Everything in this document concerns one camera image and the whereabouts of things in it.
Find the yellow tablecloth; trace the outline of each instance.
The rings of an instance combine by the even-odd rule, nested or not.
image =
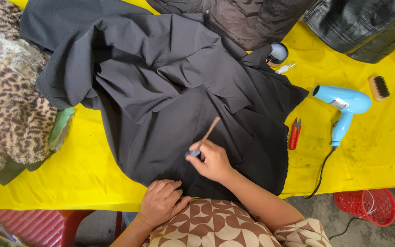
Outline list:
[[[144,0],[130,3],[155,11]],[[25,6],[24,0],[15,1]],[[354,61],[334,52],[304,23],[284,38],[288,62],[297,67],[285,74],[311,91],[317,84],[360,90],[371,95],[367,78],[383,76],[391,92],[355,115],[341,147],[329,158],[318,193],[395,187],[395,52],[378,64]],[[99,111],[81,105],[59,153],[40,169],[24,171],[7,186],[0,185],[0,209],[106,209],[135,211],[145,187],[127,178],[115,164],[106,142]],[[308,195],[330,151],[331,125],[339,114],[309,95],[288,117],[302,119],[298,147],[289,151],[289,172],[282,198]]]

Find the hair dryer cord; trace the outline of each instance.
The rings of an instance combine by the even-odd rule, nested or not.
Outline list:
[[[332,147],[332,150],[330,151],[329,154],[327,154],[326,158],[324,159],[323,162],[323,166],[321,167],[321,174],[320,174],[320,180],[318,181],[318,185],[316,186],[315,190],[313,191],[313,193],[308,196],[308,197],[304,197],[304,199],[310,199],[312,196],[314,196],[316,194],[316,192],[318,191],[318,189],[320,188],[321,185],[321,181],[323,179],[323,171],[324,171],[324,165],[326,164],[327,159],[330,157],[330,155],[337,149],[337,147]]]

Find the brown patterned shirt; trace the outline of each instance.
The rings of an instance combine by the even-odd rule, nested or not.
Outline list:
[[[323,226],[306,219],[272,234],[252,219],[241,204],[194,199],[157,227],[143,247],[331,247]]]

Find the hand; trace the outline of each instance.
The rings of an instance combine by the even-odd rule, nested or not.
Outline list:
[[[141,210],[138,213],[141,220],[155,228],[183,210],[191,197],[185,196],[178,202],[182,189],[177,188],[181,183],[169,179],[153,181],[141,201]]]
[[[189,150],[194,150],[198,147],[199,142],[191,145]],[[217,146],[209,140],[205,140],[200,147],[200,161],[193,155],[187,155],[186,160],[196,168],[200,175],[211,179],[213,181],[222,183],[222,181],[229,178],[229,175],[234,171],[230,165],[227,153],[224,148]]]

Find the shoe brush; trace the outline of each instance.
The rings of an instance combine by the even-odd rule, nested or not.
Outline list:
[[[368,83],[370,85],[371,92],[373,93],[373,97],[377,101],[385,100],[388,96],[390,96],[387,84],[385,83],[385,79],[383,77],[370,77],[368,79]]]

